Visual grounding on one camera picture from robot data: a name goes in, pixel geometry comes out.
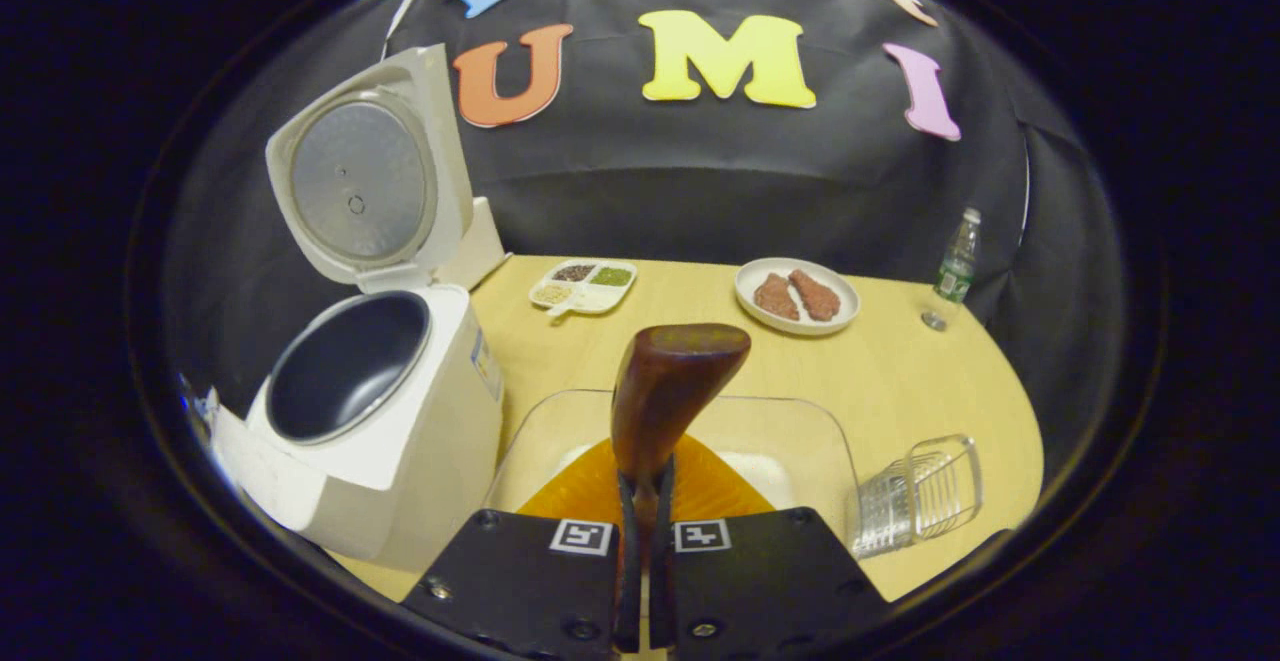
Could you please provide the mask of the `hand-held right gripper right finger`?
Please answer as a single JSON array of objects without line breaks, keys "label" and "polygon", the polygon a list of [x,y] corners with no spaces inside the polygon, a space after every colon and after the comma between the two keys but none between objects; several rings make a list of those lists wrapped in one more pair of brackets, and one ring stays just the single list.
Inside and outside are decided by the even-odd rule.
[{"label": "hand-held right gripper right finger", "polygon": [[826,520],[773,509],[682,438],[662,479],[650,646],[668,661],[801,661],[876,634],[890,603]]}]

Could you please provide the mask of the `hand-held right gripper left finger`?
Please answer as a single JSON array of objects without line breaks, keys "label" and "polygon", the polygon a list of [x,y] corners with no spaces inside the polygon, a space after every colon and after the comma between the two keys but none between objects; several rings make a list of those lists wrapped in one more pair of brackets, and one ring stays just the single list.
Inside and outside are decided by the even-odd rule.
[{"label": "hand-held right gripper left finger", "polygon": [[641,637],[643,534],[609,441],[515,512],[480,509],[403,606],[531,661],[620,661]]}]

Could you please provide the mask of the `clear dish of rice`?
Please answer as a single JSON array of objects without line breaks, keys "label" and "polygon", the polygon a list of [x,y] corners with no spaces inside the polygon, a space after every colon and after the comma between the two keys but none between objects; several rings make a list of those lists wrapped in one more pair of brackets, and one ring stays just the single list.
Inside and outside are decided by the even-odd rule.
[{"label": "clear dish of rice", "polygon": [[[608,389],[567,389],[526,414],[485,507],[515,512],[611,430]],[[844,543],[859,530],[858,479],[844,429],[800,398],[722,395],[689,428],[776,509],[810,507]]]}]

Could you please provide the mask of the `clear chopstick holder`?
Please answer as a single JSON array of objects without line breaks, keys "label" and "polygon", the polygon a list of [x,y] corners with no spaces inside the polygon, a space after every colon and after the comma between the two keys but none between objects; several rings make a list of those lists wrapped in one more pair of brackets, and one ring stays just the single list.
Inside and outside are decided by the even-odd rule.
[{"label": "clear chopstick holder", "polygon": [[858,560],[933,541],[972,521],[986,488],[974,438],[951,434],[914,445],[861,480],[852,500],[850,550]]}]

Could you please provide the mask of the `white rice cooker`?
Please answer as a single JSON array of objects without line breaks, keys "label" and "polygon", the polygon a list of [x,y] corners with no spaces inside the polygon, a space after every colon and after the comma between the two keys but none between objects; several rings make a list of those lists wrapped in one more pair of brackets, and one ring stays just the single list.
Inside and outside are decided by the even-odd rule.
[{"label": "white rice cooker", "polygon": [[443,45],[387,58],[265,149],[276,204],[324,277],[314,316],[212,453],[271,520],[348,559],[424,571],[497,471],[504,378],[471,291],[435,282],[472,219]]}]

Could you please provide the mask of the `brown wooden spoon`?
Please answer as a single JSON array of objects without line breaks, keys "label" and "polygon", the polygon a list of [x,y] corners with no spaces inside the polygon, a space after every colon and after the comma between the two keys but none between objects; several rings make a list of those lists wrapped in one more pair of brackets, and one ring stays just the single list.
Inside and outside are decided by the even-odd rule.
[{"label": "brown wooden spoon", "polygon": [[628,342],[611,401],[611,445],[641,538],[657,525],[660,478],[678,441],[751,346],[749,333],[723,323],[646,327]]}]

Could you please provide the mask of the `white round plate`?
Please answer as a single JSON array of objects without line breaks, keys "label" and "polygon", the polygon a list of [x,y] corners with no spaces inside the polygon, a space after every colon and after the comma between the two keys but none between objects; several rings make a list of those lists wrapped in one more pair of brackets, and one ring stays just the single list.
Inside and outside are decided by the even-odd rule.
[{"label": "white round plate", "polygon": [[[838,298],[838,309],[831,319],[817,320],[806,310],[799,291],[791,284],[788,274],[800,270],[815,283],[829,290]],[[765,310],[755,301],[755,292],[771,275],[782,277],[788,283],[788,297],[797,306],[797,319],[781,316]],[[844,275],[822,266],[794,257],[760,257],[741,265],[733,278],[733,290],[739,306],[756,322],[776,330],[792,336],[822,337],[832,336],[847,327],[861,310],[861,298],[855,287]]]}]

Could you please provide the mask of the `brown meat piece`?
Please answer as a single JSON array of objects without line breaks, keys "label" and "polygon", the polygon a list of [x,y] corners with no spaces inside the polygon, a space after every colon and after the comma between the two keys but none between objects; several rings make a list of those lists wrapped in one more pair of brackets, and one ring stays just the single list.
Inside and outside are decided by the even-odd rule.
[{"label": "brown meat piece", "polygon": [[799,307],[790,293],[790,282],[777,273],[769,273],[755,288],[753,302],[771,315],[791,322],[800,320]]},{"label": "brown meat piece", "polygon": [[841,297],[803,269],[791,270],[788,281],[797,291],[799,298],[813,322],[831,322],[840,313]]}]

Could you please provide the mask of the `white divided bean dish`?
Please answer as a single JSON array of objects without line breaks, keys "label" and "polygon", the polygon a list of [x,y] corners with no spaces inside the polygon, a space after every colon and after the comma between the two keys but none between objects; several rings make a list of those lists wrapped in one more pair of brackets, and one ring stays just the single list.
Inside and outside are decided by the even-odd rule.
[{"label": "white divided bean dish", "polygon": [[631,263],[571,257],[547,270],[530,287],[527,300],[547,314],[563,306],[562,313],[602,315],[622,302],[636,278]]}]

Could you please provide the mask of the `clear water bottle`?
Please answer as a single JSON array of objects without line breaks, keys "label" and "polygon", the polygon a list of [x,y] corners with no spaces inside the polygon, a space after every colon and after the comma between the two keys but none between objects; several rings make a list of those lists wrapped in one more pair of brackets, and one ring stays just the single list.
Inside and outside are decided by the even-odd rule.
[{"label": "clear water bottle", "polygon": [[927,328],[937,332],[947,330],[965,304],[977,278],[980,228],[980,211],[966,208],[945,247],[934,283],[925,297],[922,322]]}]

